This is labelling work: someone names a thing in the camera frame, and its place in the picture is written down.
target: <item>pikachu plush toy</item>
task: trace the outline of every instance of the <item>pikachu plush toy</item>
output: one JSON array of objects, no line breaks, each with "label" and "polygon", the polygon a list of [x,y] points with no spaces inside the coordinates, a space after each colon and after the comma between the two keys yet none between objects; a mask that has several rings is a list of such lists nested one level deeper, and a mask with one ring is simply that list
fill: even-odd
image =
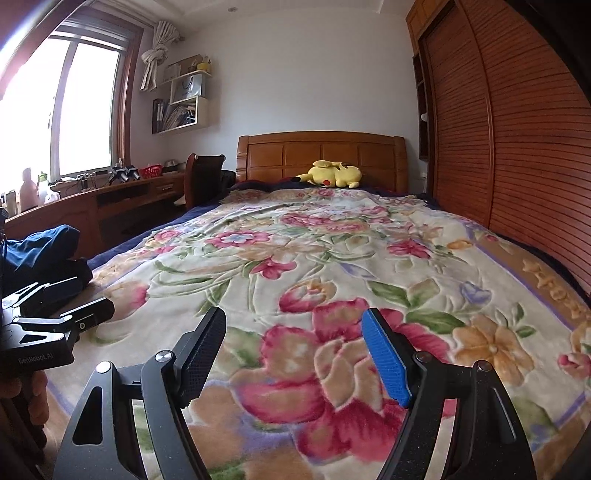
[{"label": "pikachu plush toy", "polygon": [[307,181],[319,187],[349,187],[356,189],[361,180],[361,170],[353,165],[326,160],[315,161],[308,173],[298,175],[294,181]]}]

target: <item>floral blanket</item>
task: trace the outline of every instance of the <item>floral blanket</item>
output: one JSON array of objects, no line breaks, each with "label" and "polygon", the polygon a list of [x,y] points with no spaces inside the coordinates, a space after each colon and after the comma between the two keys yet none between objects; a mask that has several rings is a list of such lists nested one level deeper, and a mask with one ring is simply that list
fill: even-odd
[{"label": "floral blanket", "polygon": [[[232,192],[215,210],[154,232],[94,272],[77,303],[107,296],[113,319],[48,372],[54,455],[92,369],[145,362],[220,306],[228,331],[201,397],[184,411],[214,480],[377,477],[405,410],[361,336],[380,309],[444,362],[493,363],[540,479],[591,419],[591,312],[536,257],[415,197],[357,190]],[[149,478],[159,471],[134,407]],[[440,478],[454,404],[428,478]]]}]

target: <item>wooden desk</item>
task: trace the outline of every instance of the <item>wooden desk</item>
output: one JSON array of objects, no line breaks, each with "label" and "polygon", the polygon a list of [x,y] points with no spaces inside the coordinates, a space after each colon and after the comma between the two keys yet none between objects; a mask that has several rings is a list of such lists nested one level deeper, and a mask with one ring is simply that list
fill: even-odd
[{"label": "wooden desk", "polygon": [[103,238],[101,221],[161,200],[177,199],[183,195],[183,182],[184,173],[173,173],[71,195],[8,219],[6,236],[20,240],[34,232],[70,225],[80,231],[75,257],[92,258],[112,243]]}]

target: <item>metal screw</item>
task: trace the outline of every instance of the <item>metal screw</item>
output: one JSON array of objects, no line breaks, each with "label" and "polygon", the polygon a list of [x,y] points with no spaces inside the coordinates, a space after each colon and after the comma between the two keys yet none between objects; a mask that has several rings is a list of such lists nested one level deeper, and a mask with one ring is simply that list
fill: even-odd
[{"label": "metal screw", "polygon": [[100,374],[105,374],[111,369],[111,362],[101,362],[96,366],[96,371]]},{"label": "metal screw", "polygon": [[417,360],[422,364],[427,364],[433,360],[433,355],[431,355],[429,352],[426,352],[425,350],[421,350],[415,353],[415,355],[417,356]]},{"label": "metal screw", "polygon": [[173,353],[169,352],[168,350],[162,350],[156,354],[156,361],[157,362],[168,362],[173,357]]},{"label": "metal screw", "polygon": [[492,365],[486,360],[478,360],[476,366],[481,372],[490,372],[492,370]]}]

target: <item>red basket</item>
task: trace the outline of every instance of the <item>red basket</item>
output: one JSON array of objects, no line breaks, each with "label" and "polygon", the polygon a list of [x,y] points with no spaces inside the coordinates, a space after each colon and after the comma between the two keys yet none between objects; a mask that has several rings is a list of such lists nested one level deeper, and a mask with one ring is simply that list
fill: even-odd
[{"label": "red basket", "polygon": [[141,168],[139,174],[142,175],[143,179],[154,179],[162,176],[162,165],[149,165],[148,167]]}]

